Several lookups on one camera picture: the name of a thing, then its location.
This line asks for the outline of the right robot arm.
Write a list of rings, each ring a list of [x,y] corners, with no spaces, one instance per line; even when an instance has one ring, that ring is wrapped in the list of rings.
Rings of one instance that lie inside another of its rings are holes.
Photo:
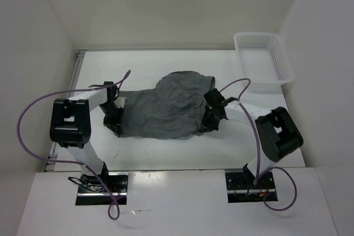
[[[206,93],[204,99],[203,133],[218,130],[223,119],[251,126],[256,139],[256,157],[242,168],[242,180],[249,188],[257,187],[267,170],[304,143],[292,117],[283,107],[266,109],[243,104],[238,98],[224,98],[216,88]]]

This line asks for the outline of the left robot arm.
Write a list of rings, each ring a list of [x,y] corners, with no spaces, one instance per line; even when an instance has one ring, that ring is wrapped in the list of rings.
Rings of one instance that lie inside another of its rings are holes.
[[[96,154],[91,142],[90,112],[97,107],[103,112],[103,125],[121,135],[121,120],[125,99],[116,100],[119,87],[113,82],[92,85],[88,91],[70,98],[56,99],[50,125],[50,139],[65,148],[80,165],[84,183],[89,183],[97,191],[105,191],[110,186],[108,168]]]

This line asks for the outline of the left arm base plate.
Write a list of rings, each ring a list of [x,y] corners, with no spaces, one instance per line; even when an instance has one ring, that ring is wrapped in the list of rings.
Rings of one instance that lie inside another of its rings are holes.
[[[107,188],[119,205],[127,204],[128,179],[128,172],[114,171],[105,178]],[[94,176],[68,177],[68,180],[78,186],[77,206],[110,205],[112,202],[110,194]]]

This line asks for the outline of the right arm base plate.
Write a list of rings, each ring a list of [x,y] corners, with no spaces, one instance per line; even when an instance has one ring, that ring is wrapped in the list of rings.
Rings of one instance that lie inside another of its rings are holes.
[[[273,174],[263,175],[257,185],[249,184],[241,169],[225,171],[228,203],[278,201]]]

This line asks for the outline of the grey shorts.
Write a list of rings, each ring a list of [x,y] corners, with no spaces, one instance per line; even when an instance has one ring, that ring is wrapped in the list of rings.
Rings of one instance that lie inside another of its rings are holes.
[[[215,87],[215,78],[195,71],[164,76],[154,88],[123,91],[124,107],[103,124],[119,137],[155,139],[201,135],[205,114],[204,95]]]

